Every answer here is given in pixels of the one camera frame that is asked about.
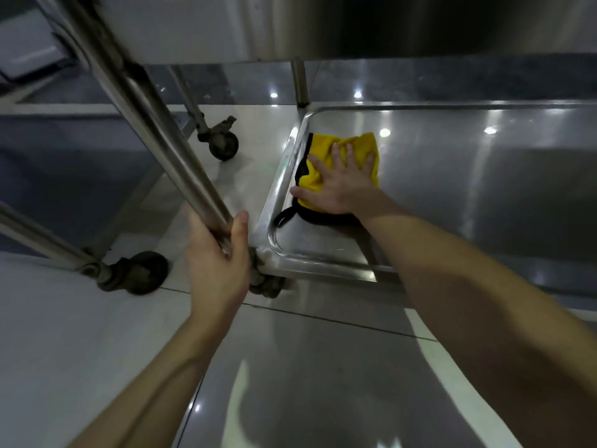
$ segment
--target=metal surface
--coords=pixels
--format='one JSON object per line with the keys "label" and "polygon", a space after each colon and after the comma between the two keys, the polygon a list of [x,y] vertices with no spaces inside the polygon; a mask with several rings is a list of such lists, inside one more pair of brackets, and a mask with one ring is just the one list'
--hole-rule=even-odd
{"label": "metal surface", "polygon": [[148,150],[225,250],[232,216],[160,99],[143,67],[114,42],[90,0],[37,0],[52,25],[78,50]]}
{"label": "metal surface", "polygon": [[293,71],[294,92],[297,100],[297,107],[305,108],[309,105],[309,85],[307,84],[307,73],[304,69],[302,59],[293,59],[290,62]]}
{"label": "metal surface", "polygon": [[594,51],[597,0],[100,0],[142,64]]}
{"label": "metal surface", "polygon": [[75,269],[97,259],[0,201],[0,233]]}
{"label": "metal surface", "polygon": [[195,124],[197,125],[197,133],[204,134],[209,131],[209,127],[205,123],[205,116],[199,110],[199,106],[191,93],[189,83],[184,78],[184,74],[180,66],[168,66],[168,71],[174,80],[174,84],[180,91],[180,95],[183,97],[184,106],[189,112],[189,114],[195,120]]}
{"label": "metal surface", "polygon": [[550,290],[597,295],[597,103],[311,104],[254,234],[263,273],[396,279],[360,228],[272,218],[291,201],[309,133],[375,133],[395,201]]}

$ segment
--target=metal panel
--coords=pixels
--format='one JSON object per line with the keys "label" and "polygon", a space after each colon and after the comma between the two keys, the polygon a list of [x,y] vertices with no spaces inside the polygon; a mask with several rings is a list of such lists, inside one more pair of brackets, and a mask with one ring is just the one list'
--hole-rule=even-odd
{"label": "metal panel", "polygon": [[593,51],[596,0],[100,0],[142,64]]}
{"label": "metal panel", "polygon": [[395,201],[539,286],[597,294],[596,120],[595,103],[562,101],[311,105],[296,142],[289,140],[254,237],[263,271],[393,276],[360,228],[315,226],[298,216],[277,231],[270,226],[291,201],[310,132],[372,131],[380,186]]}

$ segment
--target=stainless steel cart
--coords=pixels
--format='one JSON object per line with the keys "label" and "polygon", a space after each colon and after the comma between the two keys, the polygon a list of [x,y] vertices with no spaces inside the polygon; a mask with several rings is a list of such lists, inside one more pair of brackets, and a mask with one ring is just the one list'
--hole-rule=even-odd
{"label": "stainless steel cart", "polygon": [[[309,131],[348,135],[377,128],[399,134],[399,140],[381,145],[380,178],[390,193],[400,192],[401,201],[406,199],[422,216],[496,255],[505,255],[506,263],[540,286],[560,289],[574,282],[574,290],[580,293],[597,290],[595,279],[588,276],[593,269],[587,265],[595,259],[594,250],[590,251],[593,245],[578,242],[587,231],[581,228],[578,236],[562,240],[553,237],[584,226],[581,219],[597,221],[590,208],[572,214],[572,222],[562,217],[575,197],[584,203],[597,196],[597,182],[583,168],[596,150],[594,105],[358,100],[309,105],[303,63],[306,59],[591,51],[596,36],[590,23],[597,12],[595,0],[37,1],[65,47],[102,84],[225,250],[232,217],[142,65],[171,66],[197,123],[199,139],[210,145],[215,156],[228,159],[238,148],[229,133],[234,119],[211,129],[206,126],[177,66],[291,61],[297,107],[304,119],[300,130],[291,133],[252,246],[254,292],[275,296],[281,286],[278,277],[392,278],[387,262],[362,233],[307,226],[300,220],[280,232],[271,227],[272,217],[288,203],[289,184]],[[545,137],[537,125],[551,129],[551,136]],[[535,165],[542,164],[547,160],[541,154],[545,151],[559,157],[549,159],[546,174],[533,166],[516,167],[529,163],[524,154],[533,155]],[[532,172],[538,172],[541,180],[525,181]],[[542,193],[545,182],[552,179],[558,180],[556,188]],[[529,195],[539,195],[543,206],[521,212],[529,207]],[[487,201],[493,209],[483,206]],[[501,218],[492,212],[500,207],[506,214]],[[544,217],[554,211],[555,223],[546,222]],[[521,213],[525,219],[517,218]],[[15,226],[26,223],[11,220]],[[45,234],[20,233],[34,248],[32,239],[38,239],[37,244],[47,241]],[[531,235],[532,243],[521,240],[525,234]],[[569,248],[562,247],[566,242]],[[54,242],[50,253],[64,256],[65,251]],[[88,258],[71,254],[70,260],[84,263]],[[562,273],[550,272],[554,268]],[[570,275],[570,270],[582,276],[582,285],[579,275]],[[565,278],[554,278],[560,275]]]}

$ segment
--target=left hand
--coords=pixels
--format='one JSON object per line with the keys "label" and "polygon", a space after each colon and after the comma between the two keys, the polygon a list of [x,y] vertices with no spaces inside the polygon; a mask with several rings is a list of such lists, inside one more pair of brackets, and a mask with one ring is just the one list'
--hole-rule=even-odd
{"label": "left hand", "polygon": [[192,326],[209,336],[226,336],[249,289],[248,217],[234,218],[227,257],[194,210],[189,208],[190,241],[186,249],[191,285]]}

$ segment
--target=black wheel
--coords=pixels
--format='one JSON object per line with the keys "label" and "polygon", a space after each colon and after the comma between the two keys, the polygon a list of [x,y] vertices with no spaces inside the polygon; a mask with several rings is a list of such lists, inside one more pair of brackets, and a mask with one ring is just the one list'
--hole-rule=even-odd
{"label": "black wheel", "polygon": [[233,158],[238,151],[238,138],[232,132],[213,135],[209,143],[211,155],[222,162]]}
{"label": "black wheel", "polygon": [[154,251],[144,251],[130,259],[122,258],[110,266],[112,277],[98,284],[100,289],[110,292],[126,289],[135,296],[144,296],[158,289],[169,273],[168,260]]}

